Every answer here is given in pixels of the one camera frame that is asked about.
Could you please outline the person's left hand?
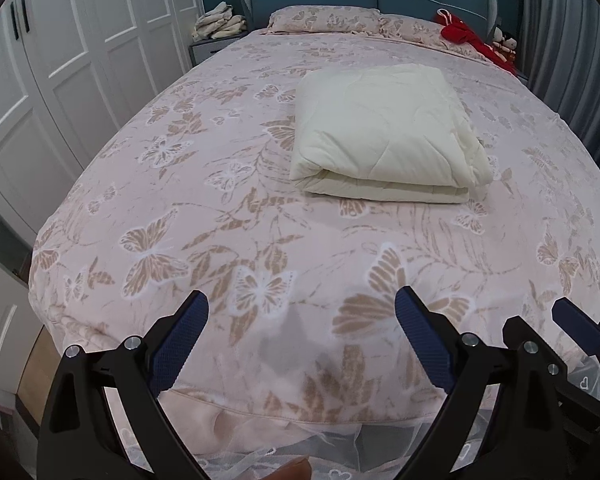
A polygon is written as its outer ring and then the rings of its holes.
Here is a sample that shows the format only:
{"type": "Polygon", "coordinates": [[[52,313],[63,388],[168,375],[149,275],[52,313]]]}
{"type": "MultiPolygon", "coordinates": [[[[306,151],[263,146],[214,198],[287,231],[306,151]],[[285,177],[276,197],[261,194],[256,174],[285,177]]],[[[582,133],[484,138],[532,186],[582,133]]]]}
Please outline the person's left hand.
{"type": "Polygon", "coordinates": [[[263,480],[311,480],[312,466],[306,456],[298,457],[279,467],[263,480]]]}

